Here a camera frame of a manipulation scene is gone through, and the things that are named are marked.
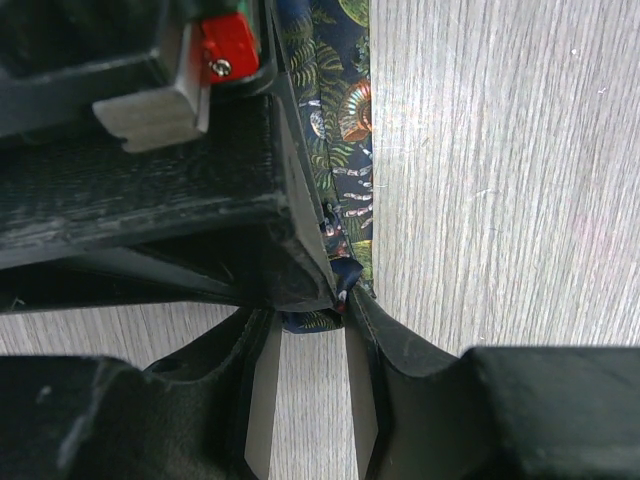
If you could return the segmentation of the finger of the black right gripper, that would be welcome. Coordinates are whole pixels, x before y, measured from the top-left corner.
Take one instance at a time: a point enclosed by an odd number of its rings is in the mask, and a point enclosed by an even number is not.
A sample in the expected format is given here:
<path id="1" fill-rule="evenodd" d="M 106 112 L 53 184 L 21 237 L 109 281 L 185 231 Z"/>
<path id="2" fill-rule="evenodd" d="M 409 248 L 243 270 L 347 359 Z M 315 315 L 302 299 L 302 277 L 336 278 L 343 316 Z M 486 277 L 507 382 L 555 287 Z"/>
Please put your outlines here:
<path id="1" fill-rule="evenodd" d="M 1 309 L 327 308 L 320 217 L 287 74 L 215 106 L 183 145 L 128 154 L 92 135 L 5 151 Z"/>

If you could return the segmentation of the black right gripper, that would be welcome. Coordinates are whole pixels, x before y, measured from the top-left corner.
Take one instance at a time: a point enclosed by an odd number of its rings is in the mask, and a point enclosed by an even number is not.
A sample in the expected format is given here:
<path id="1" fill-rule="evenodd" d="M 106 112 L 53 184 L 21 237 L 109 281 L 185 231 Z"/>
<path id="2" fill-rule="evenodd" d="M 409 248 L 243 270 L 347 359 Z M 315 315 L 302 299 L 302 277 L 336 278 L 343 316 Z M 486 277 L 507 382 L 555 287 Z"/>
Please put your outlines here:
<path id="1" fill-rule="evenodd" d="M 97 128 L 126 150 L 189 142 L 279 60 L 270 1 L 5 1 L 1 145 Z"/>

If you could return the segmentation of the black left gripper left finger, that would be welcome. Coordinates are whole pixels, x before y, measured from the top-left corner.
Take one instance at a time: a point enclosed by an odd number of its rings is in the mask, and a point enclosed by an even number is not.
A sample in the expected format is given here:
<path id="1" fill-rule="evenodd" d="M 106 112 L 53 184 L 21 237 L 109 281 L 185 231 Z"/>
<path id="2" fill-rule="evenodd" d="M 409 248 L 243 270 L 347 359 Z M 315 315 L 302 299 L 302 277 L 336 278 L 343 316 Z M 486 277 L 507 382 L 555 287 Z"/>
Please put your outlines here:
<path id="1" fill-rule="evenodd" d="M 146 369 L 105 356 L 1 360 L 5 479 L 265 479 L 281 326 L 242 308 Z"/>

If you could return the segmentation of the dark patterned necktie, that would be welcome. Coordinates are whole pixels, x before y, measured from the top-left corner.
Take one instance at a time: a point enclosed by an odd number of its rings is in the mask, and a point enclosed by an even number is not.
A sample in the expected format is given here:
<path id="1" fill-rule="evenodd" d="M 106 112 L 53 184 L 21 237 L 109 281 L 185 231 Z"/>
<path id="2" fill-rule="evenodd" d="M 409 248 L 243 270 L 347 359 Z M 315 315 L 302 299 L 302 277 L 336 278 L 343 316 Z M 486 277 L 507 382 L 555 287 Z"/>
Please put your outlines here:
<path id="1" fill-rule="evenodd" d="M 336 303 L 286 313 L 293 334 L 340 329 L 355 284 L 373 290 L 373 120 L 367 1 L 277 4 L 314 184 Z"/>

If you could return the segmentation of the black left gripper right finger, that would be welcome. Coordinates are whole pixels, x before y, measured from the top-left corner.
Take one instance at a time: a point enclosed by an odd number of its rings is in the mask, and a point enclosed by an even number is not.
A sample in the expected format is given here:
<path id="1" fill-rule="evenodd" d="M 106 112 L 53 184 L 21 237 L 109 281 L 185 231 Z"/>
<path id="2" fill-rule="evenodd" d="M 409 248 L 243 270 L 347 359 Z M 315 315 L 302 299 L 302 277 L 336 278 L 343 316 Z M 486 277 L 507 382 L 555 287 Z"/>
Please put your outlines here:
<path id="1" fill-rule="evenodd" d="M 355 289 L 345 339 L 363 479 L 635 479 L 639 352 L 453 356 Z"/>

